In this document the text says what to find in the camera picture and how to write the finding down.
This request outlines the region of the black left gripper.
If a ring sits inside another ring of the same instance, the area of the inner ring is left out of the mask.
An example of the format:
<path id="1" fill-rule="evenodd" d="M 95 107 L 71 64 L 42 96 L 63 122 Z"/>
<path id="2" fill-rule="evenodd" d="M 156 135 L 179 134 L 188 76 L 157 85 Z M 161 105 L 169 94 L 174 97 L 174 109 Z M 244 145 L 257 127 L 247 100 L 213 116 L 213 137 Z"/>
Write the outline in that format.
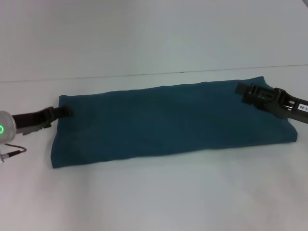
<path id="1" fill-rule="evenodd" d="M 50 128 L 52 122 L 59 118 L 71 117 L 73 111 L 68 106 L 48 107 L 43 110 L 13 115 L 16 124 L 16 134 L 28 135 L 41 129 Z"/>

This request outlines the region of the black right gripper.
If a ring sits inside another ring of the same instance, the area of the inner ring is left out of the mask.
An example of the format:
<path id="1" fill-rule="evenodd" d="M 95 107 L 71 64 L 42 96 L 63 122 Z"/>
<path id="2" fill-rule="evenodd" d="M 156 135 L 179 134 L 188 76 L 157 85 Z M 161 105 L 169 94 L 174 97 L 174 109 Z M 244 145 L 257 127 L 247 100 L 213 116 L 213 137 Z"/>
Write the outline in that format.
<path id="1" fill-rule="evenodd" d="M 242 95 L 242 102 L 263 111 L 276 111 L 277 116 L 308 123 L 308 102 L 296 98 L 280 88 L 239 83 L 235 93 Z"/>

